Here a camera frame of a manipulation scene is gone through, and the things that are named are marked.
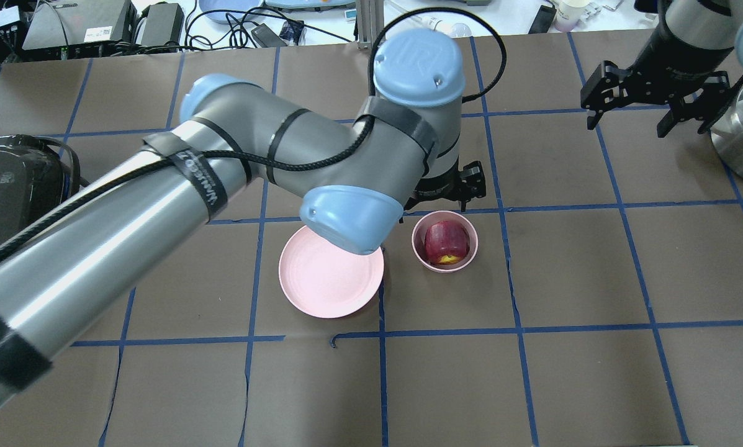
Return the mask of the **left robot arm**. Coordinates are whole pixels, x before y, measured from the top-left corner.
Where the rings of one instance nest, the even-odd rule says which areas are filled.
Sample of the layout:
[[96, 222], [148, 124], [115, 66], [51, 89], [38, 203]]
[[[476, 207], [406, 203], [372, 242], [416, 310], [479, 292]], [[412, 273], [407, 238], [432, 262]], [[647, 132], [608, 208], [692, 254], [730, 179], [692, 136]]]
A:
[[180, 125], [0, 246], [0, 408], [230, 198], [261, 178], [302, 199], [315, 234], [369, 255], [411, 204], [453, 184], [466, 85], [456, 40], [408, 29], [369, 57], [353, 127], [207, 74]]

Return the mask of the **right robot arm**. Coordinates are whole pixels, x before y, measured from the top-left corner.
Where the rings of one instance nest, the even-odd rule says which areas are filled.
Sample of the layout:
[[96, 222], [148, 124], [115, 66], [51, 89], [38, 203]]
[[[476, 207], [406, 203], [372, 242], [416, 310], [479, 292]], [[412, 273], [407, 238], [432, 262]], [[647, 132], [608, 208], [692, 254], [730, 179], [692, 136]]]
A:
[[743, 88], [743, 1], [637, 1], [659, 18], [627, 68], [604, 60], [582, 87], [587, 128], [604, 113], [632, 104], [667, 106], [657, 124], [665, 137], [677, 124], [711, 130]]

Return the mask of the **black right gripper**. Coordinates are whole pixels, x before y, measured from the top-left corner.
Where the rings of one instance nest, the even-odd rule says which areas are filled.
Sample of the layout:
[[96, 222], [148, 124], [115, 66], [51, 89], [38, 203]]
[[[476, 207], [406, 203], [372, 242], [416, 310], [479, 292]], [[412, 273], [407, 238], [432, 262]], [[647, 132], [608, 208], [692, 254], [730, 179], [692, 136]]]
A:
[[595, 130], [604, 113], [632, 104], [666, 105], [669, 111], [657, 124], [658, 138], [666, 137], [677, 124], [701, 122], [697, 133], [711, 130], [734, 104], [743, 88], [743, 74], [734, 84], [726, 71], [713, 71], [698, 79], [678, 78], [670, 70], [649, 73], [647, 67], [619, 68], [603, 60], [590, 74], [579, 94], [587, 111], [587, 130]]

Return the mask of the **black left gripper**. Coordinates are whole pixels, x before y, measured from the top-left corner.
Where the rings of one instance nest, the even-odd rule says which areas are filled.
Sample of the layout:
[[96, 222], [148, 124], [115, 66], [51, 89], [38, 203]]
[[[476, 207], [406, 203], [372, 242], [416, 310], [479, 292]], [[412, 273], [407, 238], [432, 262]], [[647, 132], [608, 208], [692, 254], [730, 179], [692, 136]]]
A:
[[439, 175], [421, 178], [403, 209], [408, 212], [422, 202], [449, 200], [459, 202], [461, 211], [465, 212], [468, 203], [486, 196], [487, 177], [481, 161], [465, 165], [460, 172], [459, 158], [456, 156], [454, 163]]

